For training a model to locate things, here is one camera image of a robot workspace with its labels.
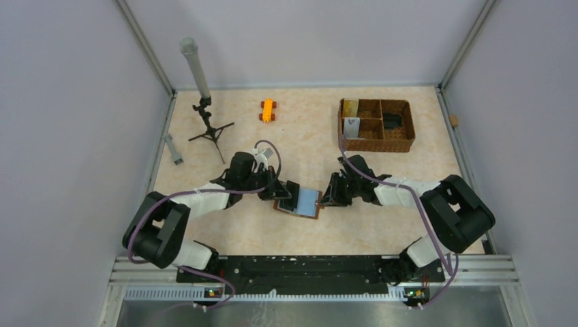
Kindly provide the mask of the grey credit card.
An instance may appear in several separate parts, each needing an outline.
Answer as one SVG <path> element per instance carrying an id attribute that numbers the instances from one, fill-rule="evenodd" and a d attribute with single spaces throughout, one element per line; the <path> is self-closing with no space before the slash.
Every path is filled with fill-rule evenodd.
<path id="1" fill-rule="evenodd" d="M 280 200 L 278 208 L 293 213 L 299 203 L 300 185 L 293 181 L 287 181 L 286 189 L 288 190 L 290 197 Z"/>

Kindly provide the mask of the brown leather card holder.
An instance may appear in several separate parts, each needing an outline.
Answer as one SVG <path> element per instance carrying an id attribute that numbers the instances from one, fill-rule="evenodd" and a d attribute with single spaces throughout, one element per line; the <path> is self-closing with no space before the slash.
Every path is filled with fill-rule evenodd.
<path id="1" fill-rule="evenodd" d="M 321 197 L 321 191 L 300 186 L 299 203 L 293 213 L 278 208 L 278 203 L 280 200 L 274 201 L 273 209 L 287 215 L 293 215 L 306 219 L 317 219 L 319 218 L 321 210 L 321 208 L 318 206 L 318 202 Z"/>

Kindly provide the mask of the silver white credit card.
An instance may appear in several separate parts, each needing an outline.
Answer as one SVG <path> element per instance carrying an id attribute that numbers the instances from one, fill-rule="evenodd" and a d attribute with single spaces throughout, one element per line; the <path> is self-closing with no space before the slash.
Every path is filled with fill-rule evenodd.
<path id="1" fill-rule="evenodd" d="M 359 139 L 361 119 L 359 117 L 344 117 L 343 136 L 345 139 Z"/>

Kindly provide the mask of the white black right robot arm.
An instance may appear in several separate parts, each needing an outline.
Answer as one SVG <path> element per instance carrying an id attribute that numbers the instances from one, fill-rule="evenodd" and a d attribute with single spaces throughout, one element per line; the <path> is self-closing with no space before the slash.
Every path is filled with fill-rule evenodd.
<path id="1" fill-rule="evenodd" d="M 426 235 L 399 255 L 399 270 L 409 281 L 419 280 L 427 265 L 448 255 L 463 253 L 496 224 L 494 214 L 460 176 L 439 182 L 411 181 L 376 175 L 360 155 L 339 157 L 342 169 L 334 172 L 319 206 L 350 206 L 354 198 L 376 206 L 403 206 L 421 216 Z"/>

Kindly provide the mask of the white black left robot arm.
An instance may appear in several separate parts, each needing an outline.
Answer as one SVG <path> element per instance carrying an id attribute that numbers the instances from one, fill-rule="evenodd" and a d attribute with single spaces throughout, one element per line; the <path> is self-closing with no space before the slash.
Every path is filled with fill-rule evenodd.
<path id="1" fill-rule="evenodd" d="M 133 263 L 152 263 L 158 268 L 188 266 L 201 281 L 211 281 L 218 274 L 214 248 L 198 241 L 187 241 L 188 225 L 209 213 L 224 211 L 256 194 L 263 201 L 289 198 L 289 191 L 278 179 L 268 160 L 271 148 L 237 152 L 229 168 L 207 184 L 191 191 L 166 196 L 148 193 L 122 238 Z"/>

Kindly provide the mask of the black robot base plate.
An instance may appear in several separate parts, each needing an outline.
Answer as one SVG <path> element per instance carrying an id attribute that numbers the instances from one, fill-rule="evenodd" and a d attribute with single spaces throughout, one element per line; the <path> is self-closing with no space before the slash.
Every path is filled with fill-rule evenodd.
<path id="1" fill-rule="evenodd" d="M 408 259 L 384 255 L 230 255 L 207 274 L 229 281 L 238 295 L 386 294 L 402 283 L 441 283 L 439 260 L 417 268 Z"/>

